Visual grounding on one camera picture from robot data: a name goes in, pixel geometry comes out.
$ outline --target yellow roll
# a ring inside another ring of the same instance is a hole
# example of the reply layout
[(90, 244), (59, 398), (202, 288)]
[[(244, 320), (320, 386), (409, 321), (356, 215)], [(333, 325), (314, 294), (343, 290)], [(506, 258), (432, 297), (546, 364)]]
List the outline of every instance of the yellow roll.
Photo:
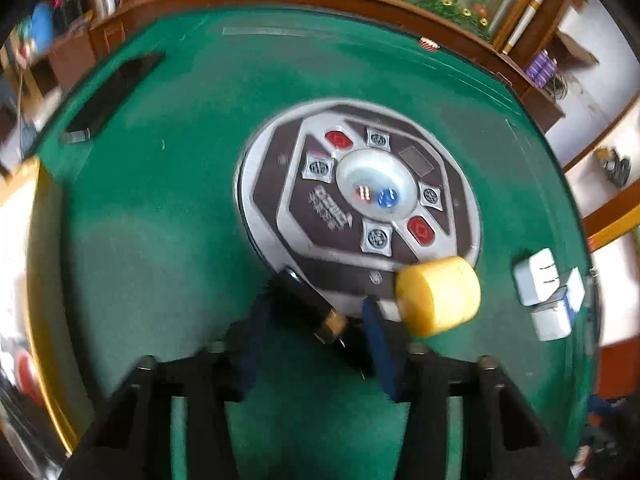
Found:
[(476, 315), (480, 283), (466, 260), (452, 256), (402, 270), (396, 280), (396, 298), (409, 332), (427, 337)]

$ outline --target green felt tabletop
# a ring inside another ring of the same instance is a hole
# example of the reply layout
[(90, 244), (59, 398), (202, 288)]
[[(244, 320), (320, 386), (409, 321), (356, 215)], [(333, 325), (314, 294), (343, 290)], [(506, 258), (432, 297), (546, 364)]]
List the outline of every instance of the green felt tabletop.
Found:
[[(166, 59), (97, 139), (58, 143), (113, 70), (155, 50)], [(246, 315), (269, 270), (244, 236), (234, 172), (262, 124), (327, 97), (406, 115), (460, 164), (481, 215), (482, 303), (473, 320), (428, 343), (457, 358), (494, 355), (570, 457), (594, 380), (593, 291), (572, 336), (539, 342), (511, 275), (516, 261), (544, 247), (561, 272), (578, 267), (587, 276), (590, 268), (545, 140), (511, 93), (471, 63), (386, 28), (308, 10), (234, 8), (158, 20), (98, 67), (49, 123), (39, 155), (65, 193), (65, 301), (88, 387), (107, 395), (140, 355), (186, 356)], [(257, 386), (228, 407), (241, 477), (391, 478), (407, 409), (308, 332), (274, 326)], [(450, 413), (454, 475), (455, 400)]]

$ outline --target yellow edge trim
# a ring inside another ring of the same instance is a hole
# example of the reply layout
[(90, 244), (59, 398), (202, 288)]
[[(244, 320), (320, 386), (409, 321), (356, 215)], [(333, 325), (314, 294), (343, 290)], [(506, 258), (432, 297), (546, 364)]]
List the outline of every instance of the yellow edge trim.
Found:
[(640, 204), (589, 238), (591, 250), (604, 247), (640, 224)]
[[(38, 188), (42, 184), (42, 179), (47, 177), (48, 175), (46, 175), (44, 169), (41, 170), (40, 161), (37, 158), (34, 158), (33, 160), (26, 162), (17, 175), (12, 178), (8, 186), (10, 188), (10, 194), (15, 192), (20, 186), (32, 178), (36, 180), (35, 193), (37, 194)], [(71, 453), (74, 447), (78, 444), (78, 434), (58, 403), (56, 387), (52, 385), (52, 381), (49, 379), (46, 371), (48, 367), (45, 367), (43, 363), (43, 361), (47, 362), (48, 359), (41, 359), (40, 357), (43, 354), (51, 354), (51, 341), (46, 328), (39, 326), (34, 329), (33, 318), (31, 316), (31, 306), (29, 304), (27, 282), (28, 279), (23, 282), (20, 293), (24, 299), (24, 324), (27, 333), (27, 340), (31, 349), (31, 357), (33, 358), (33, 363), (38, 373), (40, 390), (42, 392), (42, 398), (47, 408), (47, 412), (49, 413), (49, 417), (66, 451)]]

